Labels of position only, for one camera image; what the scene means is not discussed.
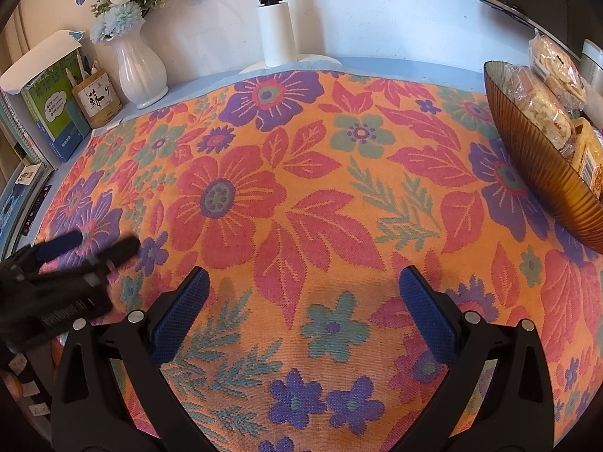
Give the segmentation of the clear bag of crackers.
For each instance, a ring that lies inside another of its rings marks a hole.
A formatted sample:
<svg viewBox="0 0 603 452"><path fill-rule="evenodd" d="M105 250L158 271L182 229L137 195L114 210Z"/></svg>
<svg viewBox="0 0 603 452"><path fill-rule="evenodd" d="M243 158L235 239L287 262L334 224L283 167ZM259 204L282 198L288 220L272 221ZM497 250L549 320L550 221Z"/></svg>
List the clear bag of crackers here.
<svg viewBox="0 0 603 452"><path fill-rule="evenodd" d="M569 55L542 34L536 34L528 42L528 51L531 69L561 105L570 111L582 111L586 105L586 91Z"/></svg>

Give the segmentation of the stack of books at left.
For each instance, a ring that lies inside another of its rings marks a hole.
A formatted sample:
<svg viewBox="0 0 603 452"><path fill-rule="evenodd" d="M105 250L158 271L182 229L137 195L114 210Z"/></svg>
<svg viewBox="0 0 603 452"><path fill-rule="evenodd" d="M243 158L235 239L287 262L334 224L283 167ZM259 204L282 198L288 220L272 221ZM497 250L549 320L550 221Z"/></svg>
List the stack of books at left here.
<svg viewBox="0 0 603 452"><path fill-rule="evenodd" d="M17 167L1 194L1 259L11 254L39 193L54 169L44 163Z"/></svg>

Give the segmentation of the spiral notebooks upright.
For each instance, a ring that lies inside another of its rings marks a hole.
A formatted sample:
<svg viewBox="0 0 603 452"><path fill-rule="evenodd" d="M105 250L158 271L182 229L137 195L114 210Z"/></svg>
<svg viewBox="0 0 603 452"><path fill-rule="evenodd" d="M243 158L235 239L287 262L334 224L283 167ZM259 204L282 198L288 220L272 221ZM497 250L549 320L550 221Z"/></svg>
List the spiral notebooks upright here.
<svg viewBox="0 0 603 452"><path fill-rule="evenodd" d="M26 141L30 150L41 162L57 170L62 162L51 147L49 135L34 118L26 100L20 95L11 95L4 91L1 91L1 96L16 131Z"/></svg>

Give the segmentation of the white ceramic vase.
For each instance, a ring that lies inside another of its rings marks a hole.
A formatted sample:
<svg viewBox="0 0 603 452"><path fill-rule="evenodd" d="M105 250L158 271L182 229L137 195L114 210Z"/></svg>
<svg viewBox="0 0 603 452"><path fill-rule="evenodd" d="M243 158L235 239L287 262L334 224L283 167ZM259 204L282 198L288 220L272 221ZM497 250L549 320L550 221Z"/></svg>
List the white ceramic vase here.
<svg viewBox="0 0 603 452"><path fill-rule="evenodd" d="M143 39L144 23L141 20L129 33L110 42L118 59L119 86L138 109L148 108L168 93L167 69Z"/></svg>

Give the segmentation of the white paper on books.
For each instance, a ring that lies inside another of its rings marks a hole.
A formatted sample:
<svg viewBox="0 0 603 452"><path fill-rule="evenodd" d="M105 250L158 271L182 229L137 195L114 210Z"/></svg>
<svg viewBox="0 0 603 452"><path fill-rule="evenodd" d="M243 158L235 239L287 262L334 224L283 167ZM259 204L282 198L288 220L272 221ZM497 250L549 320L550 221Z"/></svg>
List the white paper on books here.
<svg viewBox="0 0 603 452"><path fill-rule="evenodd" d="M18 95L24 86L49 66L53 66L70 52L81 48L81 40L84 36L84 31L55 32L2 73L1 89L10 95Z"/></svg>

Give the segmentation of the floral orange tablecloth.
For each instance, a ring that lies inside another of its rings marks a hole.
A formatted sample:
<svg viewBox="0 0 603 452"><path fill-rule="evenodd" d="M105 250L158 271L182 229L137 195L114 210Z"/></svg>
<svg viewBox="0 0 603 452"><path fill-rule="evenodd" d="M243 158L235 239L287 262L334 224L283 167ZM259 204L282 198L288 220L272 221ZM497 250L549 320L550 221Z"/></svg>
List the floral orange tablecloth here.
<svg viewBox="0 0 603 452"><path fill-rule="evenodd" d="M244 79L93 138L38 235L69 266L136 234L112 321L195 266L211 295L162 372L222 451L384 451L445 367L399 296L414 265L486 321L533 321L555 433L602 382L602 259L539 206L484 94L340 72Z"/></svg>

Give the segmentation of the amber ribbed glass bowl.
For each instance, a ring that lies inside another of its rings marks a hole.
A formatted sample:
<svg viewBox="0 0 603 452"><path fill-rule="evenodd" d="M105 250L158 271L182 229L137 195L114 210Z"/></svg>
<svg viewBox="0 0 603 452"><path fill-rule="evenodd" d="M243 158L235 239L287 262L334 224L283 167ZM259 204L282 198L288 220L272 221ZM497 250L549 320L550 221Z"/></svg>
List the amber ribbed glass bowl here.
<svg viewBox="0 0 603 452"><path fill-rule="evenodd" d="M503 90L505 61L484 62L484 86L498 133L544 209L587 248L603 249L602 203Z"/></svg>

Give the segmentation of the snack packet in bowl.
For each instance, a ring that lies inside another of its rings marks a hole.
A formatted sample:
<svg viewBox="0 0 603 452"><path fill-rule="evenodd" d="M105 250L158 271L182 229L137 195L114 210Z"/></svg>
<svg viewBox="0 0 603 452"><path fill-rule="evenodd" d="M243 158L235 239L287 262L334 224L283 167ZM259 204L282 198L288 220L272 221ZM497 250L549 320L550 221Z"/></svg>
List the snack packet in bowl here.
<svg viewBox="0 0 603 452"><path fill-rule="evenodd" d="M504 66L505 94L564 158L573 155L574 126L555 95L526 66Z"/></svg>

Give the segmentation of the white cylinder container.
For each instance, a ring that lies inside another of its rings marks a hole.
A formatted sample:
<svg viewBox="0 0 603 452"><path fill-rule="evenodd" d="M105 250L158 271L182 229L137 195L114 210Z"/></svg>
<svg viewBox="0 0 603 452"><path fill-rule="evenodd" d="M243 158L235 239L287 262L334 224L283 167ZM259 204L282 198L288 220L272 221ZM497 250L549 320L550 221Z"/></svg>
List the white cylinder container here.
<svg viewBox="0 0 603 452"><path fill-rule="evenodd" d="M583 44L580 74L600 95L603 95L603 50L589 39L586 39Z"/></svg>

